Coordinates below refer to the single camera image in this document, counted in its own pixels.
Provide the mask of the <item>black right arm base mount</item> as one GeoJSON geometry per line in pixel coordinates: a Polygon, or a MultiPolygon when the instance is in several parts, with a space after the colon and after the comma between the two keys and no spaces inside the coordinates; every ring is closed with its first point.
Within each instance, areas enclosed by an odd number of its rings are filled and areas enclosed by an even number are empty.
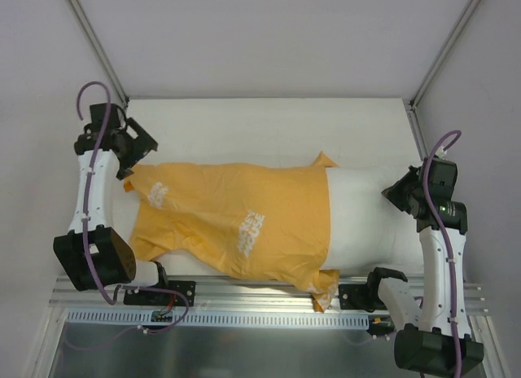
{"type": "Polygon", "coordinates": [[[338,286],[339,305],[341,310],[364,310],[373,313],[386,310],[387,307],[379,299],[376,288],[365,284],[340,284],[338,286]]]}

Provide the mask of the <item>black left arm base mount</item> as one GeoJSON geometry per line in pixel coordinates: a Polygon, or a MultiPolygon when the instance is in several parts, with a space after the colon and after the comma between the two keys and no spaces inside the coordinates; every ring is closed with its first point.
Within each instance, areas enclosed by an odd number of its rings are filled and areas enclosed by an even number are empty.
{"type": "Polygon", "coordinates": [[[195,302],[196,282],[187,280],[167,280],[157,285],[140,288],[138,292],[126,291],[123,299],[125,305],[157,306],[171,305],[192,307],[195,302]]]}

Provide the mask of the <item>orange Mickey Mouse pillowcase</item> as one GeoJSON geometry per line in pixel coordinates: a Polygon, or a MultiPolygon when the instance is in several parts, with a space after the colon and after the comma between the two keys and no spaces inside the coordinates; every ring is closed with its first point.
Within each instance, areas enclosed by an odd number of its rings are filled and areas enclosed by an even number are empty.
{"type": "Polygon", "coordinates": [[[333,169],[324,154],[292,168],[136,165],[124,182],[140,200],[130,245],[143,261],[184,250],[236,279],[291,284],[325,311],[339,285],[339,272],[324,268],[333,169]]]}

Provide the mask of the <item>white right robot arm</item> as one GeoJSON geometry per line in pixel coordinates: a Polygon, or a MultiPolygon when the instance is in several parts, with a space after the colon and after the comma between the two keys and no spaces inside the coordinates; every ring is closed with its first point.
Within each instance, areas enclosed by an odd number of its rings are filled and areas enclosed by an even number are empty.
{"type": "Polygon", "coordinates": [[[455,163],[435,157],[408,173],[383,196],[416,221],[422,247],[422,301],[412,295],[407,277],[375,268],[365,299],[386,308],[396,329],[394,359],[404,370],[435,377],[462,377],[484,358],[474,341],[464,299],[462,261],[468,232],[466,206],[452,199],[458,178],[455,163]]]}

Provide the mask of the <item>white pillow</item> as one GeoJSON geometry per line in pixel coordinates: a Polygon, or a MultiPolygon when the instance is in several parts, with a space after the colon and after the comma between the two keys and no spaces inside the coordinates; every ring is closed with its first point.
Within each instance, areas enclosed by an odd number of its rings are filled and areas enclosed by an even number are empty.
{"type": "Polygon", "coordinates": [[[327,172],[331,206],[331,244],[327,270],[356,270],[388,262],[396,249],[409,247],[412,221],[381,194],[396,178],[385,169],[336,169],[327,172]]]}

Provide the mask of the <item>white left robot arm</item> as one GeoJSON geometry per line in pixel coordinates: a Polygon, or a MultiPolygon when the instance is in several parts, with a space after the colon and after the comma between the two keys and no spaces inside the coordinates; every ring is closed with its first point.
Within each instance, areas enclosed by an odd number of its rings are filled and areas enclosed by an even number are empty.
{"type": "Polygon", "coordinates": [[[114,103],[91,105],[90,117],[74,144],[77,204],[67,233],[54,239],[55,256],[80,292],[121,284],[142,288],[151,304],[160,305],[170,294],[163,266],[136,258],[116,232],[112,214],[114,182],[129,177],[158,143],[114,103]]]}

